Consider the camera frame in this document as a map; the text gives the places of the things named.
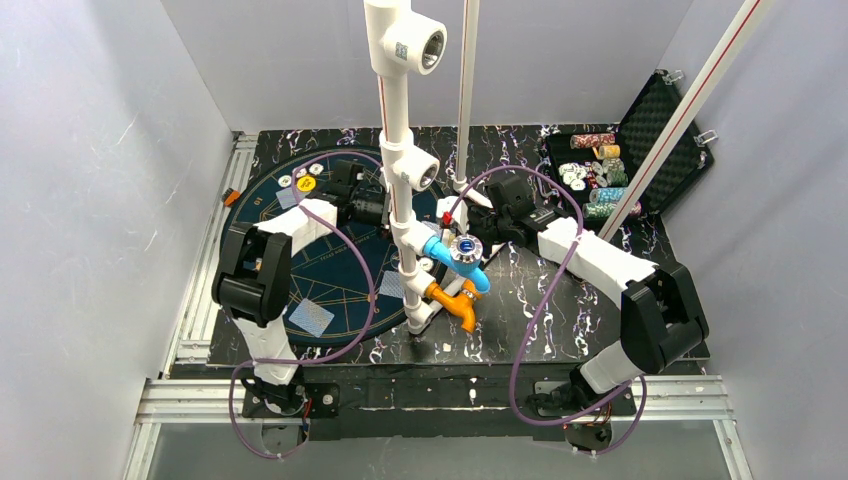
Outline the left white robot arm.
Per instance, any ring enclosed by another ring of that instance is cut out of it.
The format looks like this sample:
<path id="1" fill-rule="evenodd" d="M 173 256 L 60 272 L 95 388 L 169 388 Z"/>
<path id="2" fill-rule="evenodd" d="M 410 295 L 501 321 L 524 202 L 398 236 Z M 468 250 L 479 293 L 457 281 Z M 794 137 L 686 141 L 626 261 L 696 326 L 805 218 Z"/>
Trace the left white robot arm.
<path id="1" fill-rule="evenodd" d="M 381 225 L 385 195 L 370 188 L 360 162 L 338 160 L 327 173 L 308 191 L 285 188 L 288 204 L 279 215 L 234 222 L 223 238 L 211 295 L 245 339 L 259 384 L 288 385 L 301 364 L 284 319 L 297 254 L 334 236 L 354 255 L 366 286 L 375 287 L 365 257 L 343 228 L 350 222 Z"/>

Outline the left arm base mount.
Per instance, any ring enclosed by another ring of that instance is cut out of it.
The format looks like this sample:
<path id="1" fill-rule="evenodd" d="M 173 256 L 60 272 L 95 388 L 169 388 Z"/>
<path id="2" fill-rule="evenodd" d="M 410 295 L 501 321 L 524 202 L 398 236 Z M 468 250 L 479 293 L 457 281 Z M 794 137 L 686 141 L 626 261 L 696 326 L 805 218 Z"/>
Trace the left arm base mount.
<path id="1" fill-rule="evenodd" d="M 245 389 L 241 415 L 245 418 L 333 418 L 338 415 L 340 389 L 332 383 L 272 385 L 259 379 L 242 379 Z"/>

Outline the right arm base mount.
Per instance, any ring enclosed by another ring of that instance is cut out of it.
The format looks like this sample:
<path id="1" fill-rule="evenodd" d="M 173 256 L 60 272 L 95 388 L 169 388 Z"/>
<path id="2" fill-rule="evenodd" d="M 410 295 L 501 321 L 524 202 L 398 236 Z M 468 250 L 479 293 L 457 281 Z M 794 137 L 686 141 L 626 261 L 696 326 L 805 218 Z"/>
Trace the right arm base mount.
<path id="1" fill-rule="evenodd" d="M 529 395 L 525 404 L 539 417 L 568 417 L 586 410 L 591 419 L 587 422 L 566 423 L 563 429 L 566 441 L 573 450 L 586 455 L 601 455 L 618 448 L 626 441 L 641 420 L 644 403 L 638 408 L 630 401 L 630 382 L 598 394 L 582 382 L 567 381 L 556 387 L 551 382 L 536 384 L 536 392 Z M 615 439 L 611 425 L 613 414 L 635 415 L 624 433 Z"/>

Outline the yellow button chip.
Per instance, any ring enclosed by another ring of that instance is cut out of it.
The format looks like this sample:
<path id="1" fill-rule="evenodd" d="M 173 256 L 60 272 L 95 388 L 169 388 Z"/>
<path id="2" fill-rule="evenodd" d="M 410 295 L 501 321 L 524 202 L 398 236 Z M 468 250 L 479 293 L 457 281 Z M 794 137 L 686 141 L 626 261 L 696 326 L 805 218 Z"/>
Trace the yellow button chip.
<path id="1" fill-rule="evenodd" d="M 297 180 L 296 187 L 299 191 L 308 193 L 313 191 L 317 186 L 317 180 L 311 175 L 305 175 Z"/>

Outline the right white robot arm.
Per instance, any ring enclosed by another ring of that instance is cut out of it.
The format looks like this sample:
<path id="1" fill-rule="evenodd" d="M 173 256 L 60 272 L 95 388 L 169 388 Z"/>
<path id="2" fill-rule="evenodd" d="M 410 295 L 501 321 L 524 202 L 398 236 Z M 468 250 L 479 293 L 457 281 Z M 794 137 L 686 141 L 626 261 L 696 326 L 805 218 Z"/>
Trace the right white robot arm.
<path id="1" fill-rule="evenodd" d="M 529 184 L 516 176 L 484 190 L 492 207 L 469 208 L 471 234 L 564 266 L 619 309 L 618 340 L 571 372 L 573 399 L 595 400 L 640 374 L 660 373 L 708 337 L 692 275 L 682 264 L 657 264 L 613 246 L 565 211 L 537 205 Z"/>

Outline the blue back card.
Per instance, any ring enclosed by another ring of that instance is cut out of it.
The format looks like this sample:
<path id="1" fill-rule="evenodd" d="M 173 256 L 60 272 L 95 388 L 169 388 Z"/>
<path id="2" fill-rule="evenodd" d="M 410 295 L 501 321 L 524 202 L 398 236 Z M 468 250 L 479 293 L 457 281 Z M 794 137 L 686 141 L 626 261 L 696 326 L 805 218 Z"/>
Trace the blue back card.
<path id="1" fill-rule="evenodd" d="M 278 205 L 283 211 L 287 211 L 297 205 L 294 191 L 290 188 L 277 191 L 276 198 Z"/>
<path id="2" fill-rule="evenodd" d="M 378 294 L 397 299 L 404 298 L 404 288 L 398 271 L 391 270 L 383 273 L 382 280 L 378 285 Z"/>
<path id="3" fill-rule="evenodd" d="M 314 338 L 321 338 L 333 321 L 335 314 L 321 305 L 302 299 L 289 316 L 289 321 Z"/>

